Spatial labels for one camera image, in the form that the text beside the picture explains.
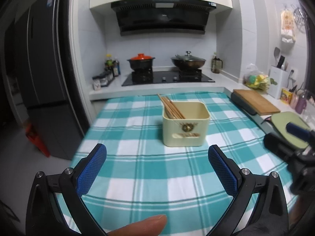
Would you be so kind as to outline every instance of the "cream plastic container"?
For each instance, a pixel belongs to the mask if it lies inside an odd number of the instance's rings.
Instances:
[[[163,107],[163,143],[170,147],[201,146],[207,134],[210,113],[202,102],[173,102],[186,119],[170,119]]]

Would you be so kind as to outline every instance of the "black stovetop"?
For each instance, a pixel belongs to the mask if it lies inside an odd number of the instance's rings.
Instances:
[[[176,82],[215,82],[208,76],[201,73],[201,70],[193,72],[183,71],[145,71],[132,72],[122,86],[155,83],[176,83]]]

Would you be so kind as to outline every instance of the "teal plaid tablecloth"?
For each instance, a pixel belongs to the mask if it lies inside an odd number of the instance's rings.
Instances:
[[[174,101],[201,101],[211,120],[200,147],[167,147],[162,141],[162,103],[158,96],[108,100],[76,153],[72,167],[97,143],[107,148],[107,159],[89,193],[86,206],[105,231],[147,217],[166,214],[164,235],[205,236],[232,198],[208,161],[208,148],[217,144],[240,168],[255,174],[280,174],[288,206],[291,176],[286,164],[266,150],[264,132],[223,93],[191,92],[168,95]],[[240,228],[254,207],[252,197]],[[70,228],[77,230],[62,199]]]

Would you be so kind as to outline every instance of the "range hood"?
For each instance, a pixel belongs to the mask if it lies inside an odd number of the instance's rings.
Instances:
[[[111,3],[120,34],[180,32],[204,34],[216,4],[203,0],[121,0]]]

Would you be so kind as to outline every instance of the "floor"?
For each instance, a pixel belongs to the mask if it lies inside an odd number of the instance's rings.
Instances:
[[[0,130],[0,200],[19,218],[20,222],[13,221],[19,231],[25,233],[27,201],[35,174],[58,174],[69,164],[69,160],[44,156],[15,122]]]

